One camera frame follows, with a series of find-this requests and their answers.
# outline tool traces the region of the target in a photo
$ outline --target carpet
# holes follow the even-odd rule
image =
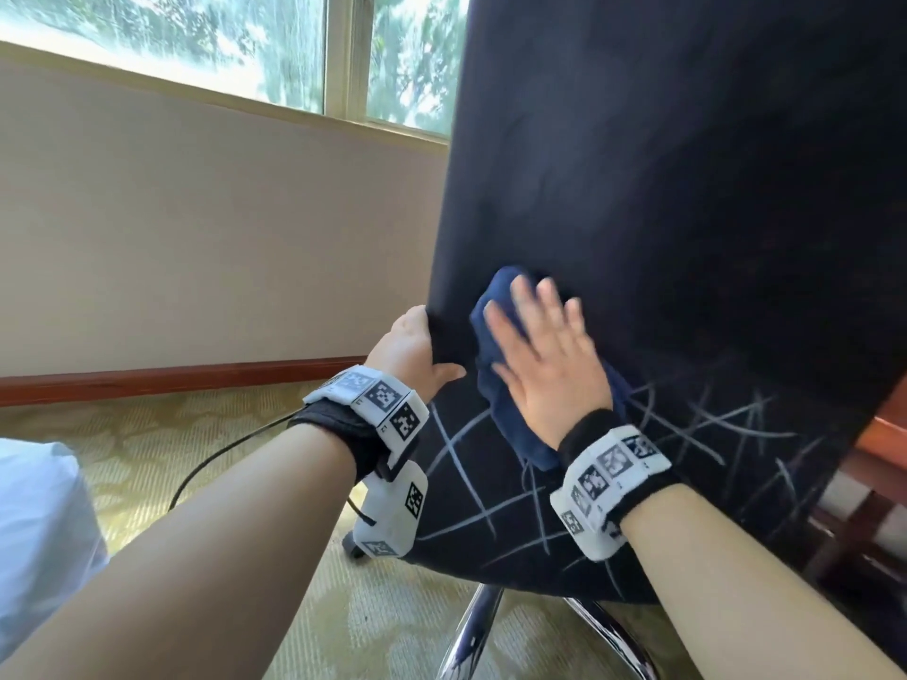
[[[60,441],[74,449],[111,553],[164,514],[173,491],[226,443],[295,410],[313,384],[279,384],[91,403],[0,409],[0,436]],[[266,441],[262,435],[215,460],[197,491]],[[357,487],[354,498],[362,499]],[[267,680],[423,680],[435,677],[475,584],[382,560],[348,560],[347,508]],[[608,610],[636,636],[665,678],[698,674],[657,606]],[[560,599],[507,592],[476,680],[633,677]]]

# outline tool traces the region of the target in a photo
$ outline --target rag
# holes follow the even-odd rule
[[[536,468],[547,471],[560,466],[557,451],[529,429],[517,410],[516,403],[513,402],[504,380],[492,369],[492,363],[504,363],[505,357],[497,342],[494,341],[494,337],[485,323],[483,313],[488,302],[493,300],[504,310],[505,315],[520,330],[523,337],[526,336],[511,297],[511,283],[520,274],[525,274],[530,280],[532,279],[531,274],[520,267],[507,266],[499,269],[469,316],[472,329],[475,330],[475,336],[479,341],[479,354],[475,359],[478,369],[478,387],[482,396],[491,404],[492,420],[516,454]],[[626,421],[629,384],[604,360],[601,361],[601,364],[608,376],[614,411],[621,420]]]

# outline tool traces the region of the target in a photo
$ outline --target window pane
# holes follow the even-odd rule
[[[0,0],[0,38],[321,112],[325,0]]]
[[[367,114],[449,135],[469,0],[375,0]]]

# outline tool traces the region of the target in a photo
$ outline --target dark board surface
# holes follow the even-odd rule
[[[471,0],[428,301],[436,358],[520,264],[581,296],[631,416],[771,547],[907,370],[907,0]],[[472,377],[416,459],[409,560],[652,600],[581,558]]]

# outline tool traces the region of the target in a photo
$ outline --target chrome chair leg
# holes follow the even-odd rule
[[[564,601],[599,633],[637,677],[659,680],[659,671],[648,652],[597,602],[573,598]]]
[[[479,664],[485,642],[492,631],[494,617],[504,589],[493,585],[479,585],[466,607],[456,635],[445,654],[436,676],[437,680],[470,680]]]

